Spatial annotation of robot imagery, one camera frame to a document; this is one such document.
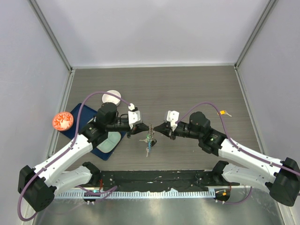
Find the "blue keyring with keys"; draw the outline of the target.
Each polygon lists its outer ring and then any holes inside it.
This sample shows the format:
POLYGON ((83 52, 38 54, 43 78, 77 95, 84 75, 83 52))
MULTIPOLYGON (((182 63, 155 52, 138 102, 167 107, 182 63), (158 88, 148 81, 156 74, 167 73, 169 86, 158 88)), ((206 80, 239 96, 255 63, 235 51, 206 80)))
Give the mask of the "blue keyring with keys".
POLYGON ((156 139, 154 138, 154 133, 155 131, 153 125, 149 124, 149 130, 148 130, 148 134, 146 135, 146 138, 140 140, 141 142, 145 142, 148 144, 148 146, 146 147, 146 157, 149 156, 152 146, 157 142, 156 139))

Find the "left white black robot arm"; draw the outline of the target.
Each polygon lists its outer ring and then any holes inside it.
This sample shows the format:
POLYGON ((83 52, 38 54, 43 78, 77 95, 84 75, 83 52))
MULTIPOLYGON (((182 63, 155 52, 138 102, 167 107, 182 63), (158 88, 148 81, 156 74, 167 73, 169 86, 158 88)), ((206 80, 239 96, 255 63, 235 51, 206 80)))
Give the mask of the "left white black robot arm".
POLYGON ((142 122, 136 107, 130 107, 128 113, 120 117, 115 104, 102 104, 94 118, 77 129, 74 138, 64 148, 33 168, 26 165, 20 170, 18 202, 26 200, 35 212, 40 212, 56 195, 70 188, 81 184, 95 187, 100 181, 100 170, 92 163, 84 163, 70 172, 64 171, 85 154, 107 143, 113 132, 135 135, 148 130, 149 126, 142 122))

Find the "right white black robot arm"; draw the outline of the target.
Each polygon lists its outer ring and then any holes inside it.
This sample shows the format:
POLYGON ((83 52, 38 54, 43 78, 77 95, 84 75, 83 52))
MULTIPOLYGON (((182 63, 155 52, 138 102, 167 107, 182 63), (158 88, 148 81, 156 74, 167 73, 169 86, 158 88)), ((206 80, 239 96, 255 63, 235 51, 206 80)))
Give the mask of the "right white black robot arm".
POLYGON ((154 127, 170 139, 176 137, 197 139, 198 146, 206 153, 216 155, 239 165, 219 161, 213 168, 212 181, 249 185, 268 193, 277 202, 292 207, 300 193, 300 168, 289 157, 273 158, 246 148, 226 134, 213 129, 202 112, 190 115, 189 122, 176 122, 179 113, 169 111, 164 123, 154 127))

